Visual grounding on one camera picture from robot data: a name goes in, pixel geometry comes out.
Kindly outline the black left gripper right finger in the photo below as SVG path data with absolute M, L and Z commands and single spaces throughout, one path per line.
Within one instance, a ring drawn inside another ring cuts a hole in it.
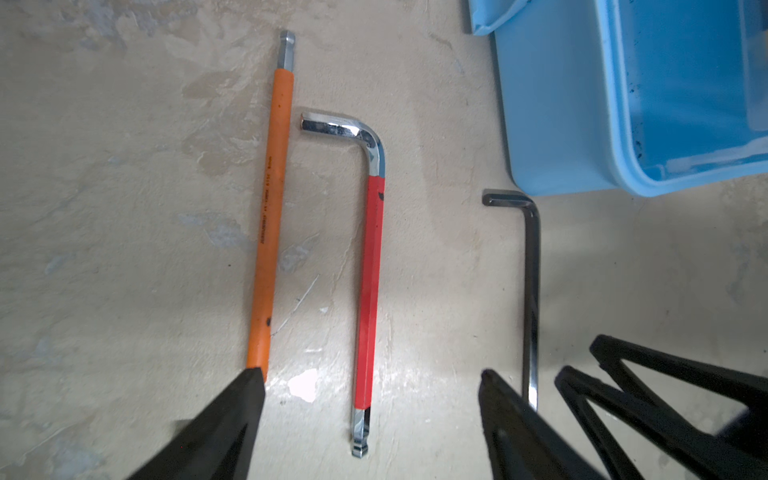
M 601 479 L 494 370 L 481 374 L 482 428 L 495 479 Z

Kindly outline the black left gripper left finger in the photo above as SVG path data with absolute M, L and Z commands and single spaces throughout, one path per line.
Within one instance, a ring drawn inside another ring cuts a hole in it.
M 245 479 L 265 402 L 262 370 L 243 370 L 132 479 Z

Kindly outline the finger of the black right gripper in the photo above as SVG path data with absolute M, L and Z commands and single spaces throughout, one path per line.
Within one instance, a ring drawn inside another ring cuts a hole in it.
M 572 367 L 561 370 L 555 385 L 613 478 L 618 473 L 626 472 L 634 477 L 639 473 L 597 417 L 592 403 L 621 419 L 702 479 L 767 477 L 765 461 Z
M 624 392 L 667 413 L 673 411 L 672 407 L 642 382 L 626 362 L 738 401 L 758 414 L 767 412 L 765 377 L 666 354 L 607 335 L 597 336 L 590 352 Z

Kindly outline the orange sleeved hex key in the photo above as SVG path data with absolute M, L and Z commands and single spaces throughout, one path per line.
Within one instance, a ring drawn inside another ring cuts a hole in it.
M 273 77 L 269 128 L 261 206 L 258 214 L 258 242 L 255 264 L 252 313 L 246 366 L 268 372 L 271 323 L 279 255 L 287 151 L 290 137 L 294 86 L 295 35 L 280 34 L 277 68 Z

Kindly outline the black hex key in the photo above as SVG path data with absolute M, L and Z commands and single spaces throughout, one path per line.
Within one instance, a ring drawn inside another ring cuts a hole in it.
M 482 203 L 488 207 L 514 208 L 524 220 L 523 365 L 521 396 L 529 406 L 539 405 L 539 315 L 541 272 L 541 220 L 535 202 L 519 191 L 485 190 Z

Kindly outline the blue toolbox with clear lid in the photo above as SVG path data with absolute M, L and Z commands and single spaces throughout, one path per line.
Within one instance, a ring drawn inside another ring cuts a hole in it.
M 763 1 L 472 1 L 513 182 L 653 197 L 767 170 Z

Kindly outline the red sleeved hex key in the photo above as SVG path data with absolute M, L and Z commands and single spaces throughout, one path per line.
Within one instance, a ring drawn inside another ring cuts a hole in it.
M 351 453 L 354 457 L 362 459 L 369 451 L 368 437 L 373 399 L 386 190 L 386 154 L 383 143 L 374 130 L 351 117 L 307 111 L 300 116 L 300 128 L 304 132 L 355 142 L 361 146 L 368 159 L 351 423 Z

